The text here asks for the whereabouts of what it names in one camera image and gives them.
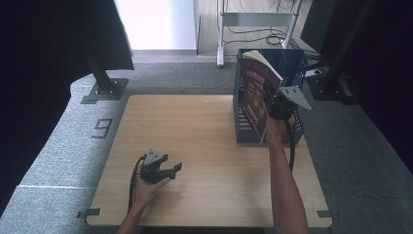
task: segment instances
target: blue plastic basket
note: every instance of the blue plastic basket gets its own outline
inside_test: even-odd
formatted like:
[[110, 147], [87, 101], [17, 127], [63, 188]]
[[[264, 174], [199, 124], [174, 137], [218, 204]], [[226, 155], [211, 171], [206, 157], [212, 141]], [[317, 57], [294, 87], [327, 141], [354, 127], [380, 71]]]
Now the blue plastic basket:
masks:
[[[253, 50], [257, 49], [239, 49], [237, 58], [240, 59], [243, 53]], [[257, 51], [259, 51], [278, 71], [280, 76], [282, 76], [282, 86], [297, 86], [302, 89], [307, 69], [307, 59], [302, 50], [262, 49]], [[237, 142], [259, 143], [260, 139], [248, 124], [242, 111], [244, 105], [244, 86], [239, 62], [237, 62], [233, 103]], [[297, 111], [294, 115], [296, 118], [294, 142], [297, 143], [304, 134], [304, 128]], [[288, 138], [285, 138], [283, 141], [288, 143]]]

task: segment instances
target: book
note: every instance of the book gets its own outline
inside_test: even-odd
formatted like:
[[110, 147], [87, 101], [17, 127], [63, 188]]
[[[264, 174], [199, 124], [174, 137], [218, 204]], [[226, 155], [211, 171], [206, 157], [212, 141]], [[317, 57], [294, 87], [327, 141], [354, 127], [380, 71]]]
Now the book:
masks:
[[258, 51], [243, 53], [239, 62], [244, 85], [242, 111], [248, 124], [262, 143], [265, 139], [267, 123], [264, 97], [276, 96], [283, 79]]

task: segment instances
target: human arm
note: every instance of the human arm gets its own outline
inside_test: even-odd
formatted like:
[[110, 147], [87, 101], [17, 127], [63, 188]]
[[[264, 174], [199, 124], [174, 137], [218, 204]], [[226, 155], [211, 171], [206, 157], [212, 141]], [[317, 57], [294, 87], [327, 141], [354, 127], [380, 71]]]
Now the human arm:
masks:
[[273, 222], [277, 233], [308, 233], [304, 205], [282, 147], [285, 133], [284, 121], [267, 115]]
[[140, 162], [137, 166], [136, 177], [134, 180], [133, 204], [119, 227], [117, 232], [118, 234], [135, 234], [137, 232], [140, 217], [142, 216], [146, 206], [152, 200], [156, 191], [170, 181], [170, 178], [167, 177], [156, 184], [147, 183], [139, 176], [142, 165], [143, 162]]

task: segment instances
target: light wood tabletop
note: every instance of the light wood tabletop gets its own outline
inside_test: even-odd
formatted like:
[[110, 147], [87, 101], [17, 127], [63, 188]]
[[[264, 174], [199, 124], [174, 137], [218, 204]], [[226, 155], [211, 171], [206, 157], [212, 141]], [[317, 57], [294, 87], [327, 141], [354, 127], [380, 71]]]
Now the light wood tabletop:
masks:
[[[273, 226], [268, 147], [237, 144], [232, 96], [131, 96], [91, 205], [100, 213], [88, 224], [122, 223], [131, 172], [151, 148], [169, 155], [161, 169], [183, 166], [140, 225]], [[328, 227], [331, 217], [318, 215], [328, 207], [303, 137], [295, 151], [293, 175], [308, 224]], [[288, 147], [285, 153], [289, 158]]]

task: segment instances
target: printed number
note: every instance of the printed number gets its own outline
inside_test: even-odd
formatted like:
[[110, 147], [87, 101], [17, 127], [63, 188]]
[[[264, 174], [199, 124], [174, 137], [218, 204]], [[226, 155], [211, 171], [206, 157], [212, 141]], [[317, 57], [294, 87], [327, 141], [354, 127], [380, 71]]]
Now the printed number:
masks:
[[109, 133], [111, 124], [112, 124], [112, 119], [98, 119], [94, 128], [96, 130], [104, 130], [104, 134], [102, 136], [93, 135], [92, 138], [106, 138], [107, 133]]

